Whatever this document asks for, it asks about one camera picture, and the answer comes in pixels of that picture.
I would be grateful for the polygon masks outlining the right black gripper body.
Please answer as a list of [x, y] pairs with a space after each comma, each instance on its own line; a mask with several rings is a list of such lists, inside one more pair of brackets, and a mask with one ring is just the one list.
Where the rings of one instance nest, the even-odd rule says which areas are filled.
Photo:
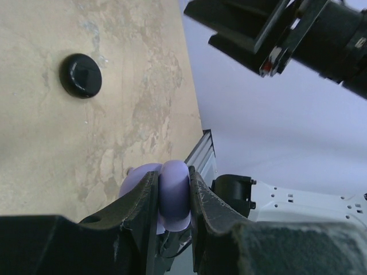
[[366, 10], [333, 1], [304, 1], [299, 23], [288, 28], [259, 68], [281, 74], [290, 59], [366, 98]]

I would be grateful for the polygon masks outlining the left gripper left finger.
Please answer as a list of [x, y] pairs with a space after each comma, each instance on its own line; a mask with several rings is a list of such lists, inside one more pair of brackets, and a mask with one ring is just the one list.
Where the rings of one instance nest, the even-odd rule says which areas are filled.
[[158, 173], [76, 223], [60, 215], [1, 218], [2, 274], [153, 274]]

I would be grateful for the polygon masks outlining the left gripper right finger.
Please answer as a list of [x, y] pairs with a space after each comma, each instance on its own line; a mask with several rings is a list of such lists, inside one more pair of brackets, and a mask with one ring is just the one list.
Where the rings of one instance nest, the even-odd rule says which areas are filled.
[[347, 223], [251, 222], [189, 167], [198, 274], [365, 274], [366, 233]]

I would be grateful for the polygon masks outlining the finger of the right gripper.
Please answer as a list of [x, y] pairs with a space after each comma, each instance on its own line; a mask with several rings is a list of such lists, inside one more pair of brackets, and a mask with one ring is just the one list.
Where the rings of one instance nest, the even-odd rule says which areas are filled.
[[190, 1], [184, 14], [256, 53], [288, 6], [287, 0]]
[[261, 58], [257, 52], [262, 40], [258, 41], [244, 33], [217, 33], [210, 37], [208, 43], [250, 71], [260, 71]]

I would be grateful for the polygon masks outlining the purple earbud charging case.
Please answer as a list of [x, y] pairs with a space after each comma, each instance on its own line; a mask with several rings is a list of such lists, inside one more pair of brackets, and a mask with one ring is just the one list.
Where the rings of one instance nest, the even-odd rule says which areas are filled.
[[129, 193], [151, 171], [158, 173], [157, 234], [185, 230], [190, 224], [190, 180], [188, 166], [181, 160], [148, 163], [130, 169], [118, 197]]

